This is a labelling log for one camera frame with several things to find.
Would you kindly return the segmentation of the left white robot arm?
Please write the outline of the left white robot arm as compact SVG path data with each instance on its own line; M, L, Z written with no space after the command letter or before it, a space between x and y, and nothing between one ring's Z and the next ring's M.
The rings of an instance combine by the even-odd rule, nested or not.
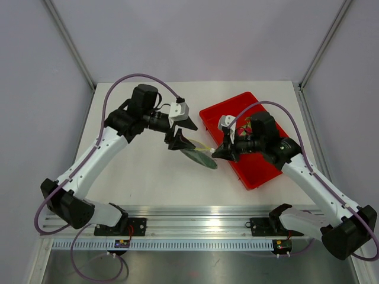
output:
M102 204L86 198L92 184L110 161L144 130L164 133L169 150L195 149L182 129L197 130L189 117L189 107L180 96L169 105L169 112L159 110L162 96L158 89L139 84L131 98L103 120L100 132L83 155L56 180L41 184L44 205L74 229L95 224L114 235L128 230L127 211L116 204Z

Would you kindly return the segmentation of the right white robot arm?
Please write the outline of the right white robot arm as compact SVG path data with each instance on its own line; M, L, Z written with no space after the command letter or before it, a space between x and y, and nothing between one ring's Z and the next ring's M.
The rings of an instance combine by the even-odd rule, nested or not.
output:
M327 251L339 260L355 252L374 236L376 210L361 207L331 183L306 157L304 150L292 138L280 136L275 119L268 112L250 116L252 130L239 136L236 117L223 115L218 128L223 141L213 158L238 162L243 154L260 153L276 169L294 181L319 207L318 217L282 204L269 214L269 229L274 234L297 231L322 242Z

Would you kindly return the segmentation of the clear zip top bag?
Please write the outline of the clear zip top bag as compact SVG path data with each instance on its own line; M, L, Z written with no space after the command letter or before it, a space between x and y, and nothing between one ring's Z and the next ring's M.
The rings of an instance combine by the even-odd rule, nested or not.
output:
M218 165L216 161L212 158L212 154L216 149L205 145L202 142L197 140L189 139L189 141L195 145L194 149L182 149L181 153L183 153L186 157L191 159L192 161L212 170L216 170Z

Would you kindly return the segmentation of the green cucumber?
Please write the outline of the green cucumber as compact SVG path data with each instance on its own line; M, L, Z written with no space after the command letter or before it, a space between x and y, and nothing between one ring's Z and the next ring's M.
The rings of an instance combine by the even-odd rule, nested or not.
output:
M190 160L200 164L201 166L204 166L208 169L216 170L218 168L217 163L215 160L211 157L211 152L209 150L181 150L181 153L184 154L187 158Z

